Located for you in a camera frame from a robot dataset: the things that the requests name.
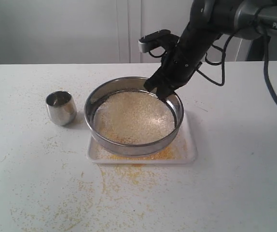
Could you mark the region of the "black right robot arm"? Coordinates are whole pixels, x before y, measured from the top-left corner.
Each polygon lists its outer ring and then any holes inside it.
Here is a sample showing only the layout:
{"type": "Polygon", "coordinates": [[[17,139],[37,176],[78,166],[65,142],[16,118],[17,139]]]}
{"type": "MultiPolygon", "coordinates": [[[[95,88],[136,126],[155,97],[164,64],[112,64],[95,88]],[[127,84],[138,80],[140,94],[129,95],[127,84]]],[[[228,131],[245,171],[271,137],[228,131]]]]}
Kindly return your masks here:
{"type": "Polygon", "coordinates": [[[141,53],[161,47],[161,65],[144,84],[160,99],[186,85],[203,56],[222,35],[254,40],[267,32],[277,36],[277,6],[264,0],[195,0],[181,36],[167,29],[139,39],[141,53]]]}

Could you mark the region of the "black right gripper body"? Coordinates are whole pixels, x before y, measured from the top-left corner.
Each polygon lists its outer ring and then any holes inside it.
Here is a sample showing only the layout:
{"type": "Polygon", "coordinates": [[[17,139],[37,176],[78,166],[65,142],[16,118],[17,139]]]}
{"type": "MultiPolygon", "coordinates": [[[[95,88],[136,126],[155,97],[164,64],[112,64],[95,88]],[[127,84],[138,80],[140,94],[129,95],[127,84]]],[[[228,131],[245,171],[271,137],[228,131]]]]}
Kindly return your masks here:
{"type": "Polygon", "coordinates": [[[177,45],[161,63],[161,88],[174,91],[188,83],[202,57],[202,46],[177,45]]]}

